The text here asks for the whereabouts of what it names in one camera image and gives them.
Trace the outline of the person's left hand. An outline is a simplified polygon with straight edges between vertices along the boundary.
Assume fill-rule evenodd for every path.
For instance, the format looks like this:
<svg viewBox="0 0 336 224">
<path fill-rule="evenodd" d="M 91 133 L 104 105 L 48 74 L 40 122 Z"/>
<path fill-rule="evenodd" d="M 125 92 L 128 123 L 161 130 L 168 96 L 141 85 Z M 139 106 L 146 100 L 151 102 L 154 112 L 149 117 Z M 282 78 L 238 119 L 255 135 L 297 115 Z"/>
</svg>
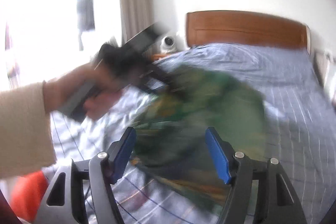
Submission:
<svg viewBox="0 0 336 224">
<path fill-rule="evenodd" d="M 59 110 L 79 92 L 86 116 L 96 121 L 119 101 L 125 87 L 125 81 L 115 77 L 104 63 L 96 68 L 87 63 L 43 84 L 45 112 Z"/>
</svg>

